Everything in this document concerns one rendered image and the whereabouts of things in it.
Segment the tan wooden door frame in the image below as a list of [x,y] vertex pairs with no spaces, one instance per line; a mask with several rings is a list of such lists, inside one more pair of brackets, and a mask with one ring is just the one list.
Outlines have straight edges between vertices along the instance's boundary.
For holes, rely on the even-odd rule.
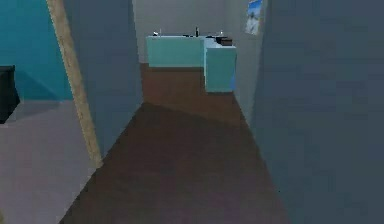
[[61,52],[88,156],[96,168],[103,165],[80,65],[76,55],[64,0],[45,0]]

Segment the black cabinet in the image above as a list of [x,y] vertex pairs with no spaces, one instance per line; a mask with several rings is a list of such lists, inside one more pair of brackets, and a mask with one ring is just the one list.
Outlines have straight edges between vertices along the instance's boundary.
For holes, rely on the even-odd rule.
[[0,66],[0,124],[4,124],[20,103],[16,89],[15,66]]

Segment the teal kitchen counter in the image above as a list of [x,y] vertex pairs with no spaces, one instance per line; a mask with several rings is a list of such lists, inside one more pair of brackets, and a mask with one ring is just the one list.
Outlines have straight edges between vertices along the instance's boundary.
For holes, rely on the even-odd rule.
[[235,46],[223,46],[207,36],[147,36],[146,48],[152,68],[201,68],[206,92],[235,89]]

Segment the blue framed wall picture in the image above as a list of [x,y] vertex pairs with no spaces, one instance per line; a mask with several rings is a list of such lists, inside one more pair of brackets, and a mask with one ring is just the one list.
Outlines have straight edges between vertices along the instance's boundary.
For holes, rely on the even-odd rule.
[[245,32],[256,35],[260,24],[260,15],[262,10],[263,0],[251,0],[247,7],[247,21]]

